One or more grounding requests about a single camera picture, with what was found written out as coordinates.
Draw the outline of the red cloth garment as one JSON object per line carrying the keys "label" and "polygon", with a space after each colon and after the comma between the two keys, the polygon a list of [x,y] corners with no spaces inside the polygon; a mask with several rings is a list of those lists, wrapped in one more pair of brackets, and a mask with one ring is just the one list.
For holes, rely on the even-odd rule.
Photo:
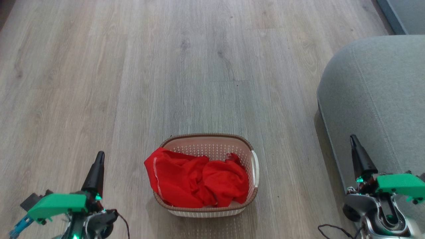
{"label": "red cloth garment", "polygon": [[248,197],[249,177],[235,153],[220,161],[158,148],[144,166],[151,188],[169,206],[229,207]]}

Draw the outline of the grey fabric sofa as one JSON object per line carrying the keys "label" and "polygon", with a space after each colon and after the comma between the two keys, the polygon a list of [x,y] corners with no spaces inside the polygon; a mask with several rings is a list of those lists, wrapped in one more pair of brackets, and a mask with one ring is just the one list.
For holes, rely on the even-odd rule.
{"label": "grey fabric sofa", "polygon": [[339,50],[317,88],[317,130],[337,167],[343,199],[355,184],[349,136],[357,135],[379,171],[425,173],[425,35],[360,39]]}

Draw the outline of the white plastic brown-rimmed laundry basket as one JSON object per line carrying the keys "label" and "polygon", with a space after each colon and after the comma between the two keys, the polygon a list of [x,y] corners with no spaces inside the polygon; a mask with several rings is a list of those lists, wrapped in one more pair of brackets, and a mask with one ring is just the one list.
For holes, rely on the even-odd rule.
{"label": "white plastic brown-rimmed laundry basket", "polygon": [[235,153],[239,156],[240,162],[245,167],[249,178],[249,191],[245,203],[232,202],[229,207],[204,207],[185,208],[167,205],[159,194],[153,193],[155,200],[161,207],[171,214],[180,217],[190,218],[218,218],[240,214],[250,205],[258,192],[260,180],[260,167],[257,154],[252,145],[241,136],[233,134],[187,134],[176,135],[166,139],[161,147],[178,153],[193,156],[207,156],[211,160],[224,160],[228,153]]}

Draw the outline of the dark grey furniture piece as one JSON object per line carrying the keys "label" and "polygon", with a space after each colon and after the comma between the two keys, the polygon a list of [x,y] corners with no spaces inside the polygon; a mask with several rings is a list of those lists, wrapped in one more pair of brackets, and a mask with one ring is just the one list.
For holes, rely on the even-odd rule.
{"label": "dark grey furniture piece", "polygon": [[376,0],[396,35],[425,35],[425,0]]}

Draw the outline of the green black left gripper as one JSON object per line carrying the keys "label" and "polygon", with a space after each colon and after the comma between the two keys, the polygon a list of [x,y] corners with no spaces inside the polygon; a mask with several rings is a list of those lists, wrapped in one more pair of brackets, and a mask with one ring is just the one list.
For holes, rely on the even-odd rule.
{"label": "green black left gripper", "polygon": [[104,189],[104,164],[105,153],[99,151],[80,191],[68,194],[51,190],[44,195],[33,193],[20,207],[34,220],[33,223],[41,225],[63,214],[69,220],[67,229],[113,229],[119,217],[118,211],[106,210],[100,202]]}

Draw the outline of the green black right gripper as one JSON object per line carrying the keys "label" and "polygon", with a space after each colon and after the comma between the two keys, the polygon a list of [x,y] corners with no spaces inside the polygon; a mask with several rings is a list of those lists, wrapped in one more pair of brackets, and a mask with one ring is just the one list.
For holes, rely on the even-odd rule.
{"label": "green black right gripper", "polygon": [[378,170],[357,136],[350,135],[353,170],[357,187],[348,187],[346,194],[379,196],[400,194],[407,196],[413,204],[425,202],[425,173],[414,175],[378,173]]}

